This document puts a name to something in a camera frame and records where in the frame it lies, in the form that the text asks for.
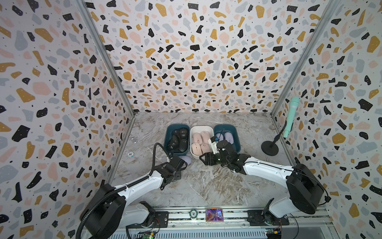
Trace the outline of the pink mouse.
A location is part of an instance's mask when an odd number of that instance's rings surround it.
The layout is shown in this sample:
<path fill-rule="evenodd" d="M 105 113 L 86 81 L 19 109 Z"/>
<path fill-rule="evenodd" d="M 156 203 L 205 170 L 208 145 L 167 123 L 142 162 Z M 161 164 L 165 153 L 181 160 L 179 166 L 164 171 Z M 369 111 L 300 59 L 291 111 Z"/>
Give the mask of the pink mouse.
<path fill-rule="evenodd" d="M 203 143 L 209 144 L 209 140 L 211 139 L 210 133 L 208 131 L 202 131 L 200 134 L 203 139 Z"/>
<path fill-rule="evenodd" d="M 208 152 L 212 152 L 211 147 L 207 143 L 203 143 L 200 146 L 201 146 L 202 154 L 205 154 L 205 153 L 208 153 Z"/>
<path fill-rule="evenodd" d="M 195 156 L 201 156 L 203 154 L 201 145 L 199 143 L 192 144 L 192 154 Z"/>
<path fill-rule="evenodd" d="M 198 133 L 198 132 L 193 133 L 192 137 L 193 137 L 193 143 L 198 143 L 198 144 L 204 143 L 203 138 L 202 138 L 200 133 Z"/>

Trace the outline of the black mouse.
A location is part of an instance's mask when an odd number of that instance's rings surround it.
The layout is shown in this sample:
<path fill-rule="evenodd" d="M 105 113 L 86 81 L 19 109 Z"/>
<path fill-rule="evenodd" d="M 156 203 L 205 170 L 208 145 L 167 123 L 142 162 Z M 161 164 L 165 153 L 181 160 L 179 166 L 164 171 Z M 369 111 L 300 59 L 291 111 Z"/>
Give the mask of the black mouse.
<path fill-rule="evenodd" d="M 179 139 L 179 130 L 178 129 L 175 129 L 172 131 L 172 139 L 176 139 L 176 140 Z"/>
<path fill-rule="evenodd" d="M 179 141 L 178 140 L 169 140 L 167 144 L 167 150 L 168 151 L 178 151 L 179 149 Z"/>
<path fill-rule="evenodd" d="M 179 152 L 186 152 L 188 150 L 188 140 L 187 139 L 180 139 L 179 145 L 178 145 L 178 151 Z"/>
<path fill-rule="evenodd" d="M 189 130 L 187 128 L 180 128 L 178 130 L 179 139 L 188 139 L 189 138 Z"/>

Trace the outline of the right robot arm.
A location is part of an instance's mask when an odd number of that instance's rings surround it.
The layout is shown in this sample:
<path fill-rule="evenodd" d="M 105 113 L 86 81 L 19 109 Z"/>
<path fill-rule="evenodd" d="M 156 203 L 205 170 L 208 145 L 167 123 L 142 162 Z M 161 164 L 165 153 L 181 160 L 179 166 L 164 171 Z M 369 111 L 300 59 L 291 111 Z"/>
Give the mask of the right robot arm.
<path fill-rule="evenodd" d="M 237 153 L 226 140 L 213 142 L 211 148 L 212 152 L 200 156 L 205 165 L 227 167 L 235 173 L 261 177 L 287 189 L 287 196 L 270 199 L 263 209 L 261 215 L 268 224 L 297 211 L 313 215 L 322 205 L 322 198 L 325 203 L 331 200 L 326 189 L 304 164 L 284 166 L 265 162 L 248 154 Z"/>

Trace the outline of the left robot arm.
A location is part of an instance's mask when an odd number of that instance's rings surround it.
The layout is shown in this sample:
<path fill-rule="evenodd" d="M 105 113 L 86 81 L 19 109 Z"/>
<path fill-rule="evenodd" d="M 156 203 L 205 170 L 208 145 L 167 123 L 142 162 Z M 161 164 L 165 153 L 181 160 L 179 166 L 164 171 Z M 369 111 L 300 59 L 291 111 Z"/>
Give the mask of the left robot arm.
<path fill-rule="evenodd" d="M 155 219 L 153 207 L 145 201 L 133 206 L 130 204 L 148 192 L 163 190 L 187 166 L 185 160 L 175 155 L 135 181 L 115 187 L 104 184 L 80 215 L 76 238 L 82 237 L 84 228 L 92 235 L 92 239 L 108 239 L 120 227 L 155 227 L 160 222 Z"/>

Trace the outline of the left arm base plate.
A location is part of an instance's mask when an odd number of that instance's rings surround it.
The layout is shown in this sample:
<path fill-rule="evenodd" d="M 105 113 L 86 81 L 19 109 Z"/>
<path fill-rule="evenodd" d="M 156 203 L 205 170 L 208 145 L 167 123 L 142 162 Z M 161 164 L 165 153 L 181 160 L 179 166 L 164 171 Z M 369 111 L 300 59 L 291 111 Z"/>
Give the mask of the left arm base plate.
<path fill-rule="evenodd" d="M 129 226 L 133 229 L 158 229 L 158 228 L 167 228 L 169 223 L 169 212 L 168 211 L 160 211 L 150 213 L 148 218 L 141 224 L 134 224 Z"/>

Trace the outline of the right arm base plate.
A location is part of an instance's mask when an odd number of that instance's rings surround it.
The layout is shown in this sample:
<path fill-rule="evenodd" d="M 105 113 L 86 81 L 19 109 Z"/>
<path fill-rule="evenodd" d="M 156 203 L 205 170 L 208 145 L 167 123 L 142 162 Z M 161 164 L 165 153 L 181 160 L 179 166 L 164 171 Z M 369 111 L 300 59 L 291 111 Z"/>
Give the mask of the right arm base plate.
<path fill-rule="evenodd" d="M 247 221 L 250 226 L 289 226 L 288 218 L 277 218 L 270 212 L 263 212 L 262 210 L 248 210 Z"/>

